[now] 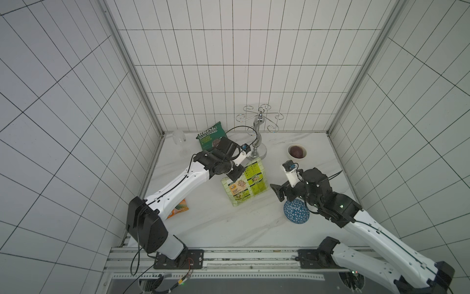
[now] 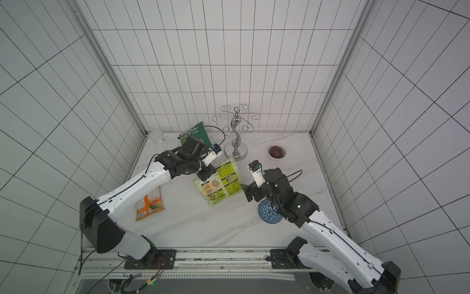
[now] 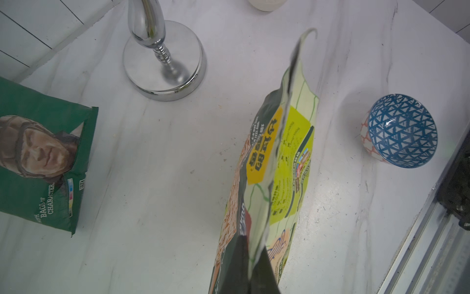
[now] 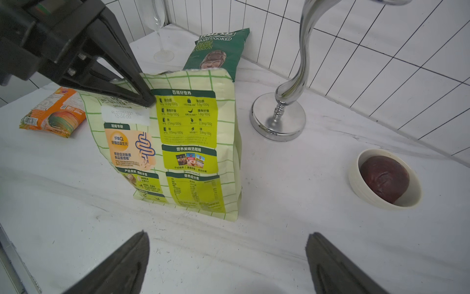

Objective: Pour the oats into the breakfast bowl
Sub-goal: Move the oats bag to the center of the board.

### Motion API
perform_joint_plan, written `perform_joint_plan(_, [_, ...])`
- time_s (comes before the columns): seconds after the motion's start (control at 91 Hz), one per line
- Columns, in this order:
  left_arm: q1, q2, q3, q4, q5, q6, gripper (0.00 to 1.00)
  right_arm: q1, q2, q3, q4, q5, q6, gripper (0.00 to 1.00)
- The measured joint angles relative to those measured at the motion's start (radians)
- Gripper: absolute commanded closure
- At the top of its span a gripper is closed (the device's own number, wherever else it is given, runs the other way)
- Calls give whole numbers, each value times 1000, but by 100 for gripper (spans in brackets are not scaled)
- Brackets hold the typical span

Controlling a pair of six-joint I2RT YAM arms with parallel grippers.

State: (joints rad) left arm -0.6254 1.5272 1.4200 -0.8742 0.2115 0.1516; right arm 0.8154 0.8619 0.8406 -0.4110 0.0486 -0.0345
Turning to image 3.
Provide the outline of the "green oats bag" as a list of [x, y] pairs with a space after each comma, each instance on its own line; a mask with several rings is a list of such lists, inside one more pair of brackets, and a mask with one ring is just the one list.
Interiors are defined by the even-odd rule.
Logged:
[[212, 294], [277, 294], [310, 174], [319, 97], [299, 38], [280, 88], [258, 110], [235, 169], [215, 255]]

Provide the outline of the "blue patterned breakfast bowl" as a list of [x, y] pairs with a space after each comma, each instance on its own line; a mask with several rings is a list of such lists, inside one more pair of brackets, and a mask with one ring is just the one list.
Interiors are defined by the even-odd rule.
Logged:
[[404, 169], [428, 163], [438, 146], [436, 124], [418, 100], [404, 94], [378, 99], [361, 124], [361, 140], [373, 158]]

